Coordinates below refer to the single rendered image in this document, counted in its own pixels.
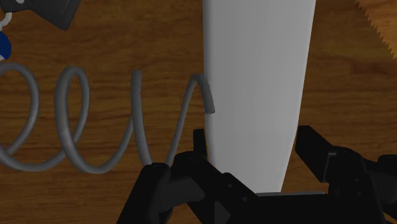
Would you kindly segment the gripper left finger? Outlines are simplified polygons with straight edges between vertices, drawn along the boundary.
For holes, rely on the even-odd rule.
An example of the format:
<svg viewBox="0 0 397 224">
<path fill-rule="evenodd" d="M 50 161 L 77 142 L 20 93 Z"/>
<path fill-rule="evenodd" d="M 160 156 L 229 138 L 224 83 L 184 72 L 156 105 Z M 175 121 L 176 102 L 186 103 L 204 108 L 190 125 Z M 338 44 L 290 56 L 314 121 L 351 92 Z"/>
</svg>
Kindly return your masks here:
<svg viewBox="0 0 397 224">
<path fill-rule="evenodd" d="M 254 224 L 258 196 L 207 161 L 205 132 L 193 131 L 193 150 L 174 163 L 145 165 L 116 224 L 167 224 L 173 209 L 188 204 L 201 224 Z"/>
</svg>

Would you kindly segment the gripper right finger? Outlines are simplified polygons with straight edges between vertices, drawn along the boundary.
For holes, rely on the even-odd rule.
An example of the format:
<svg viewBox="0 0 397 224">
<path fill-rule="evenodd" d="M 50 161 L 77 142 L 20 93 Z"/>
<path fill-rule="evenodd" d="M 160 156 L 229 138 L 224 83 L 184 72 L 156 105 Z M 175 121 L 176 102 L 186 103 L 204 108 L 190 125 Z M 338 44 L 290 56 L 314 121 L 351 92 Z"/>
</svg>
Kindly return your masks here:
<svg viewBox="0 0 397 224">
<path fill-rule="evenodd" d="M 392 224 L 385 214 L 397 221 L 397 155 L 366 159 L 309 125 L 297 128 L 295 151 L 319 182 L 329 184 L 328 195 L 355 224 Z"/>
</svg>

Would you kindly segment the tall white tapered vase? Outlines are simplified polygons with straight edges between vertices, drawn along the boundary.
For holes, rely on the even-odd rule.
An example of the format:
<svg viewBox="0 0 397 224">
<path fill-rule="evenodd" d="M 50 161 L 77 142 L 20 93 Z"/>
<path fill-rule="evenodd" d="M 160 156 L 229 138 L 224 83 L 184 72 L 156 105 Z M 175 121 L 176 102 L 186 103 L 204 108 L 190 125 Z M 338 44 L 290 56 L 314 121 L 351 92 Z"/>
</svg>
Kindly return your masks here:
<svg viewBox="0 0 397 224">
<path fill-rule="evenodd" d="M 280 192 L 296 136 L 316 0 L 203 0 L 210 163 Z"/>
</svg>

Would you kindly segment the tan jagged-edged mat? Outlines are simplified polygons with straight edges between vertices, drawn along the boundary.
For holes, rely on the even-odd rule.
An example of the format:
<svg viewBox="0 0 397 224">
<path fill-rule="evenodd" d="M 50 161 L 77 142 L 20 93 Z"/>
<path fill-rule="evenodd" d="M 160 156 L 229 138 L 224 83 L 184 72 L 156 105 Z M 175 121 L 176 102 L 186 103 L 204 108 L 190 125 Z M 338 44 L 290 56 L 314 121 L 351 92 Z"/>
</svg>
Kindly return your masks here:
<svg viewBox="0 0 397 224">
<path fill-rule="evenodd" d="M 397 0 L 355 0 L 382 44 L 397 61 Z"/>
</svg>

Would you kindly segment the dark grey angular object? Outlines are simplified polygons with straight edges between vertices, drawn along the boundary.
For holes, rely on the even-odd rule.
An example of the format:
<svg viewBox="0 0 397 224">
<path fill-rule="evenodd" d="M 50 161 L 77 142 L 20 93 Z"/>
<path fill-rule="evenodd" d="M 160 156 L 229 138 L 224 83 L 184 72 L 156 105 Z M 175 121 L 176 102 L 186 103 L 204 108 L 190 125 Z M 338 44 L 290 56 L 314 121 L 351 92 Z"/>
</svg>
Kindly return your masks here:
<svg viewBox="0 0 397 224">
<path fill-rule="evenodd" d="M 0 31 L 7 26 L 13 13 L 30 10 L 59 29 L 68 30 L 81 0 L 0 0 L 4 18 Z"/>
</svg>

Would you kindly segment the blue and white object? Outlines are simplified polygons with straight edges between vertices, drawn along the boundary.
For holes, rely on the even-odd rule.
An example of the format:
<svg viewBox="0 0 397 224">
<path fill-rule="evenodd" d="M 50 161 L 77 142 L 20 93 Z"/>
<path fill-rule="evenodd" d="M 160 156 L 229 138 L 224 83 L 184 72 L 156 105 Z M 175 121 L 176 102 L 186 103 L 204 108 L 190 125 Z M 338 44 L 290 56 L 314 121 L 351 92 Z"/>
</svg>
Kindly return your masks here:
<svg viewBox="0 0 397 224">
<path fill-rule="evenodd" d="M 3 32 L 3 28 L 12 20 L 12 12 L 5 13 L 4 18 L 0 21 L 0 61 L 9 59 L 11 55 L 11 42 Z"/>
</svg>

